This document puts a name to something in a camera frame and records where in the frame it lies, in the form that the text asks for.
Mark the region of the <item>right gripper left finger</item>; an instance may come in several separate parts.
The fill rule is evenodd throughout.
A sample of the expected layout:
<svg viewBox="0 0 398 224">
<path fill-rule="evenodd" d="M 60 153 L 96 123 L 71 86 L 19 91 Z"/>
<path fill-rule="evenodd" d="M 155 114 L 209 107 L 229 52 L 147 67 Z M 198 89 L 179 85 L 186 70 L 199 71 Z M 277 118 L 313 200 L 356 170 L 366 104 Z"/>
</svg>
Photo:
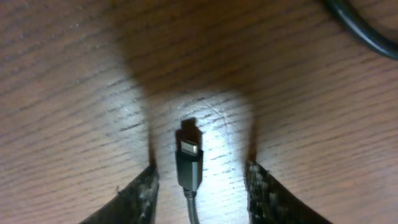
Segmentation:
<svg viewBox="0 0 398 224">
<path fill-rule="evenodd" d="M 159 193 L 157 168 L 145 168 L 82 224 L 154 224 Z"/>
</svg>

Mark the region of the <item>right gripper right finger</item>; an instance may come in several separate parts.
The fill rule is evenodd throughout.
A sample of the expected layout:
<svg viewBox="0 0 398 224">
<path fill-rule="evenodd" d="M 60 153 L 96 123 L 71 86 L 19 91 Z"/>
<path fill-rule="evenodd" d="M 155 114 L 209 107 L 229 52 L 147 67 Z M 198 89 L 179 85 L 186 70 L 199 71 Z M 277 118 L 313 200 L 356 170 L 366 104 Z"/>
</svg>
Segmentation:
<svg viewBox="0 0 398 224">
<path fill-rule="evenodd" d="M 252 224 L 330 223 L 289 192 L 257 162 L 247 161 L 245 185 L 248 195 L 249 221 Z"/>
</svg>

